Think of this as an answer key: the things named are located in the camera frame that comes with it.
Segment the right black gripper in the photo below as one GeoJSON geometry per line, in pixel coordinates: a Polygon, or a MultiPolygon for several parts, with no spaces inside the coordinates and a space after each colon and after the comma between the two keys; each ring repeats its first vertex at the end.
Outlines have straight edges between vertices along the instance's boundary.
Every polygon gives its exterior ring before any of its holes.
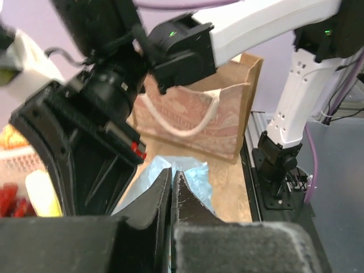
{"type": "Polygon", "coordinates": [[[145,71],[93,68],[52,80],[13,111],[10,123],[40,156],[66,216],[110,214],[144,162],[127,124],[145,71]]]}

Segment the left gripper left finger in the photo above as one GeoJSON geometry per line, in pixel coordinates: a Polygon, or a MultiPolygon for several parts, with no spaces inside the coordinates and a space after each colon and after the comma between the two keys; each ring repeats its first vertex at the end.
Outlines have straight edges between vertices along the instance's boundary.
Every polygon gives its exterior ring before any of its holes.
{"type": "Polygon", "coordinates": [[[167,272],[172,171],[113,216],[1,220],[2,272],[167,272]]]}

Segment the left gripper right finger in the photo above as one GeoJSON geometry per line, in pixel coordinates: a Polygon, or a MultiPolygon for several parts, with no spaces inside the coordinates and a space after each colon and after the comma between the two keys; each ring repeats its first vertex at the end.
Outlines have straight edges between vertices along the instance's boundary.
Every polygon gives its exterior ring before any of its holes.
{"type": "Polygon", "coordinates": [[[172,272],[331,272],[322,246],[291,222],[224,222],[173,180],[172,272]]]}

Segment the blue plastic bag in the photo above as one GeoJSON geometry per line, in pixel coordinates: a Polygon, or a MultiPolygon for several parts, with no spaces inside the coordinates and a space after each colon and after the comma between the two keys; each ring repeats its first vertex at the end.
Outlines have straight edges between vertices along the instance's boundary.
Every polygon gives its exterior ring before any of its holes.
{"type": "Polygon", "coordinates": [[[177,171],[184,173],[190,191],[208,208],[216,213],[212,205],[213,188],[209,183],[209,166],[193,157],[157,155],[137,176],[121,197],[112,215],[127,212],[132,216],[141,214],[148,220],[158,212],[158,199],[163,191],[163,184],[153,186],[162,170],[171,169],[165,175],[172,181],[177,171]]]}

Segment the brown jute grocery bag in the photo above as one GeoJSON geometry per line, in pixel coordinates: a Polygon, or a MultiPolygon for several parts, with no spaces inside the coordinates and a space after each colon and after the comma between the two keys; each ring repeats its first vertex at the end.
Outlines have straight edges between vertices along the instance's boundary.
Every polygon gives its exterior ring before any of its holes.
{"type": "Polygon", "coordinates": [[[253,105],[263,59],[243,53],[217,72],[161,95],[148,75],[128,121],[141,134],[235,163],[253,105]]]}

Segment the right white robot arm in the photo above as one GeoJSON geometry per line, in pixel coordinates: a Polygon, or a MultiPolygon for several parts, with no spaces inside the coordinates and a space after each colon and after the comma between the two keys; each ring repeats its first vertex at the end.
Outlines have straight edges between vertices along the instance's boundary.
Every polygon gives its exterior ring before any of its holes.
{"type": "Polygon", "coordinates": [[[342,59],[363,47],[362,1],[239,1],[183,14],[146,34],[132,1],[53,1],[85,56],[82,70],[61,82],[48,55],[45,69],[17,90],[30,93],[10,123],[45,165],[25,179],[39,216],[109,214],[145,157],[144,143],[127,124],[152,75],[161,94],[214,74],[247,49],[287,31],[296,35],[293,64],[277,111],[262,132],[260,166],[279,197],[297,164],[305,123],[326,80],[342,59]]]}

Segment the red toy lobster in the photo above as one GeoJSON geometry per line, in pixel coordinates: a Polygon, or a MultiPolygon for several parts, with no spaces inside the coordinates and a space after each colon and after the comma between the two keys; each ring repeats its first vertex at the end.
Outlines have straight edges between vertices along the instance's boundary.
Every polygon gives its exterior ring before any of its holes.
{"type": "Polygon", "coordinates": [[[18,185],[14,183],[5,183],[1,186],[1,218],[36,216],[30,201],[18,196],[18,189],[18,185]]]}

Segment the white green toy leek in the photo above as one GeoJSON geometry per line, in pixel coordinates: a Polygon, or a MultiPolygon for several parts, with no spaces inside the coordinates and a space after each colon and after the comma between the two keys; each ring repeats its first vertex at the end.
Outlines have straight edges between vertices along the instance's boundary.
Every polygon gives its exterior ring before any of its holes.
{"type": "Polygon", "coordinates": [[[25,186],[37,216],[63,216],[59,200],[47,172],[36,170],[30,173],[25,179],[25,186]]]}

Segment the white plastic basket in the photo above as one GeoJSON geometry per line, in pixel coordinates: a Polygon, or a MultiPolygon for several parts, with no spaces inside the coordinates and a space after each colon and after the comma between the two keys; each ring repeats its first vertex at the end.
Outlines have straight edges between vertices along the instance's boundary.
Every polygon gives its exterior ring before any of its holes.
{"type": "Polygon", "coordinates": [[[25,179],[36,170],[46,168],[31,146],[1,150],[1,188],[4,184],[17,184],[18,195],[27,197],[25,179]]]}

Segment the red cherry sprig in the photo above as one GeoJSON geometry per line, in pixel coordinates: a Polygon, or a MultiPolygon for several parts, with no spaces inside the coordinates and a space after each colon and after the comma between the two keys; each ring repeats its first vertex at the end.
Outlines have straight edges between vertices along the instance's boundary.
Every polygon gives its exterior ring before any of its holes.
{"type": "Polygon", "coordinates": [[[27,139],[11,124],[6,125],[1,132],[1,149],[12,150],[28,146],[27,139]]]}

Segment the black base frame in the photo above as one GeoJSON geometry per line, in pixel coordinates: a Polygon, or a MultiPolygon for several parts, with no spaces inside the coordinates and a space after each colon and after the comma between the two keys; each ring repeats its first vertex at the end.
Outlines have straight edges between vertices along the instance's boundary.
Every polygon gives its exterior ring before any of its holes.
{"type": "Polygon", "coordinates": [[[303,204],[302,191],[289,191],[285,185],[282,199],[274,198],[270,186],[260,177],[256,169],[262,164],[263,157],[256,148],[249,148],[243,143],[241,162],[253,221],[284,221],[300,225],[310,236],[315,247],[323,272],[330,273],[332,268],[319,239],[313,218],[315,216],[310,205],[303,204]]]}

